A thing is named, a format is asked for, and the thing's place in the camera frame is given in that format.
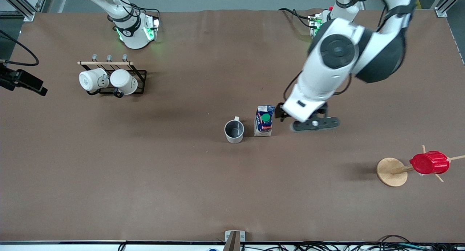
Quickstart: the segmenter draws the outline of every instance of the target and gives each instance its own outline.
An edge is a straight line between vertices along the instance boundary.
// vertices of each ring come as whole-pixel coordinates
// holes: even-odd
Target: wooden peg
[[[439,175],[435,174],[434,176],[435,176],[437,179],[439,179],[439,181],[444,182],[444,180],[442,180],[442,178],[441,178]]]
[[[403,166],[403,167],[395,168],[391,170],[389,173],[391,173],[392,175],[398,175],[398,174],[401,174],[404,172],[410,172],[410,171],[414,171],[412,166]]]
[[[451,158],[449,158],[449,161],[457,160],[457,159],[460,159],[460,158],[465,158],[465,155],[459,155],[458,157],[451,157]]]

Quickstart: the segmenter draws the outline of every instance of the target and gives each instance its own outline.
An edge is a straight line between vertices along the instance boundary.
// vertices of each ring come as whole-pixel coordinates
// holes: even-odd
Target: brown paper tablecloth
[[[357,22],[375,27],[379,11]],[[465,161],[440,183],[376,174],[384,157],[465,154],[465,69],[445,18],[417,11],[407,58],[389,79],[353,81],[329,100],[335,130],[252,136],[256,107],[277,104],[306,59],[308,29],[281,11],[162,13],[159,43],[129,50],[106,14],[37,14],[20,41],[46,97],[1,96],[1,240],[465,241]],[[146,93],[89,96],[77,61],[128,54]],[[14,60],[29,55],[16,47]],[[240,116],[246,137],[229,144]]]

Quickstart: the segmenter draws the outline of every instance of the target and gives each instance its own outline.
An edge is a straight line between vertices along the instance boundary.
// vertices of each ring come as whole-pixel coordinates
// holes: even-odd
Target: wooden dowel
[[[465,158],[465,155],[459,155],[458,157],[451,157],[451,158],[449,158],[449,161],[457,160],[457,159],[460,159],[460,158]]]
[[[108,66],[132,66],[132,62],[98,62],[98,61],[78,61],[78,65],[108,65]]]
[[[435,177],[439,179],[439,181],[444,182],[444,180],[442,180],[442,178],[439,175],[435,174]]]
[[[410,171],[414,171],[413,167],[412,166],[405,166],[405,167],[395,168],[395,169],[391,170],[389,173],[391,173],[392,175],[398,175],[398,174],[402,174],[402,173],[410,172]]]

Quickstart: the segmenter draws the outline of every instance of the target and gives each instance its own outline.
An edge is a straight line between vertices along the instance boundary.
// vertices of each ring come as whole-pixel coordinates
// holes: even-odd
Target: mug
[[[120,92],[120,97],[122,97],[123,95],[131,95],[137,90],[137,80],[124,69],[113,71],[110,76],[110,82],[115,87],[115,92],[113,93],[115,96],[118,96],[117,92]]]
[[[108,75],[103,69],[92,69],[79,74],[81,87],[88,92],[108,87]]]
[[[244,125],[239,121],[239,117],[234,117],[225,125],[225,135],[229,143],[237,144],[244,137]]]

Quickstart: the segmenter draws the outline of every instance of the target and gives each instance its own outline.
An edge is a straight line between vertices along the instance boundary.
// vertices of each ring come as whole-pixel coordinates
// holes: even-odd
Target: black metal rack
[[[108,55],[106,57],[106,62],[98,62],[97,61],[97,55],[93,54],[92,55],[92,61],[78,61],[78,65],[81,65],[84,69],[86,70],[92,70],[89,66],[95,66],[97,68],[103,69],[106,71],[108,78],[110,78],[111,74],[118,69],[124,69],[127,72],[131,74],[131,76],[136,77],[137,79],[137,89],[133,94],[144,94],[145,91],[145,85],[146,85],[146,79],[147,79],[147,71],[146,70],[139,70],[136,69],[134,66],[133,62],[128,61],[128,56],[126,54],[123,55],[122,62],[113,62],[112,61],[112,56]],[[87,91],[87,94],[93,96],[97,94],[113,94],[117,98],[122,98],[123,94],[119,93],[118,94],[118,88],[114,87],[109,84],[108,87],[106,88],[101,88],[96,90],[95,92],[89,92]]]

